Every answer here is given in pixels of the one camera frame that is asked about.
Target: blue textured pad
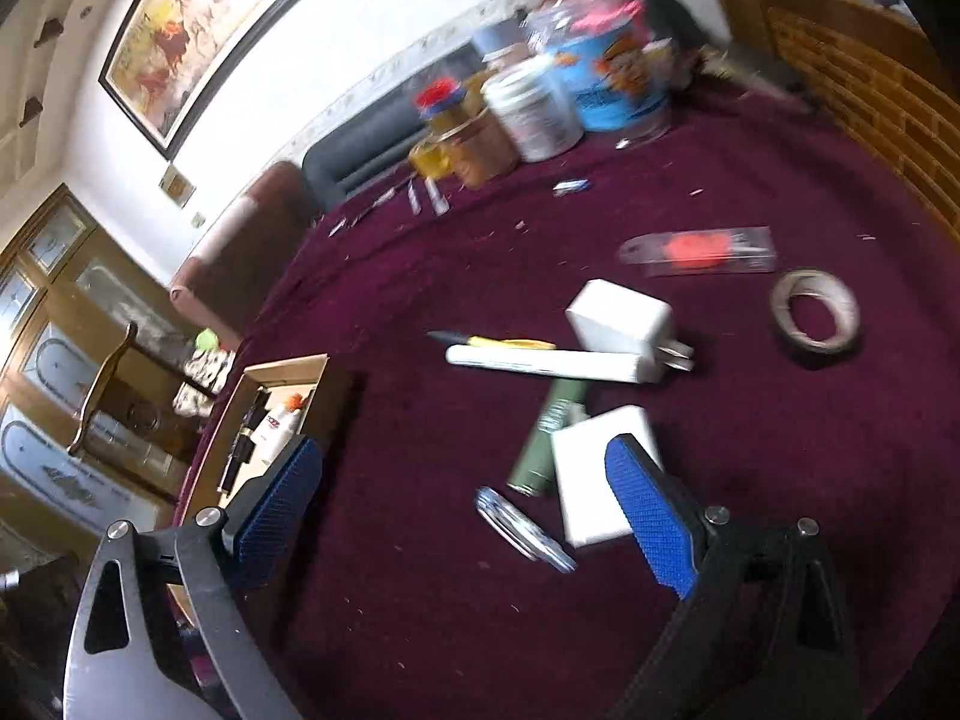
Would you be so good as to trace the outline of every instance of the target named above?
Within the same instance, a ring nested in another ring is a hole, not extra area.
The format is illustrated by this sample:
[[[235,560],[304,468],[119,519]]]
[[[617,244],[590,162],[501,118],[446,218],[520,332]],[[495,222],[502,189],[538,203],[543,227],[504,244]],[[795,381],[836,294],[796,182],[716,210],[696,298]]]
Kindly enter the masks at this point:
[[[607,445],[604,464],[607,482],[656,580],[686,598],[697,581],[689,531],[623,440]]]
[[[231,587],[253,589],[267,583],[296,537],[322,477],[323,453],[315,442],[305,440],[263,495],[247,526],[238,533]]]

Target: maroon tablecloth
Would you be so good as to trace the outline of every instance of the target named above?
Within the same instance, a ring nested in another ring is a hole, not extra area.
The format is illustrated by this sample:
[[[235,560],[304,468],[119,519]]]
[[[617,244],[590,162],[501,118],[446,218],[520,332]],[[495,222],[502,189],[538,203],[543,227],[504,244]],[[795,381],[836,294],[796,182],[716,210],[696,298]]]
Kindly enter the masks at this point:
[[[591,190],[552,196],[581,177]],[[478,193],[445,189],[444,218],[423,192],[419,218],[405,193],[332,239],[341,215],[326,218],[233,374],[329,352],[364,380],[330,495],[304,525],[281,641],[326,716],[597,717],[661,633],[676,597],[632,539],[582,550],[562,576],[474,512],[479,485],[504,490],[549,382],[450,367],[424,336],[576,348],[563,309],[591,278],[668,301],[698,361],[663,386],[597,385],[592,413],[647,409],[664,464],[704,504],[819,520],[875,704],[960,577],[960,257],[944,232],[832,125],[716,90],[657,143],[584,143]],[[827,269],[856,293],[854,360],[811,372],[781,354],[774,274],[656,279],[616,261],[643,233],[765,224],[781,269]],[[555,499],[522,508],[563,533]]]

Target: roll of tape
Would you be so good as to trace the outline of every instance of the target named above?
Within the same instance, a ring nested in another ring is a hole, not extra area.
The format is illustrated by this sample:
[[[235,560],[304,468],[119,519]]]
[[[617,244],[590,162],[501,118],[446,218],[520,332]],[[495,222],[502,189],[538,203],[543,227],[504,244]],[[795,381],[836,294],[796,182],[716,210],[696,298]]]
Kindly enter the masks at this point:
[[[817,298],[832,314],[836,332],[825,341],[815,341],[797,327],[790,299],[799,295]],[[815,368],[851,357],[860,345],[860,307],[840,279],[825,271],[797,269],[781,276],[770,293],[774,326],[787,354],[801,365]]]

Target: white bottle with orange cap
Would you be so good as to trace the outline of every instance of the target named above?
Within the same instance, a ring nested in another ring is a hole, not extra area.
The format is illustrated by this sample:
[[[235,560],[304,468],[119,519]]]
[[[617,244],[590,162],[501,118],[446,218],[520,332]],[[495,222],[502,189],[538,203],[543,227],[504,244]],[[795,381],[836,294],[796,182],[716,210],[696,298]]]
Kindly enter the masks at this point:
[[[272,463],[287,442],[294,437],[303,405],[304,396],[291,395],[273,408],[253,431],[250,438],[257,445],[257,454],[264,463]]]

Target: door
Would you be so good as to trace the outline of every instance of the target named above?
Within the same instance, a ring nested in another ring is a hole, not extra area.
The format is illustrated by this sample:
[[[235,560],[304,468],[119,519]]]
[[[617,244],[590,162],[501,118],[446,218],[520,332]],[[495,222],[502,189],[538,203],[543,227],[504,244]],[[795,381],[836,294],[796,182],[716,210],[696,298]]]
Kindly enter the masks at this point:
[[[65,447],[97,370],[123,341],[180,364],[195,329],[165,290],[99,229],[66,187],[35,215],[0,260],[0,518],[51,554],[88,557],[115,519],[165,526],[187,466],[106,413],[87,450]],[[118,372],[152,402],[169,404],[179,380],[136,353]]]

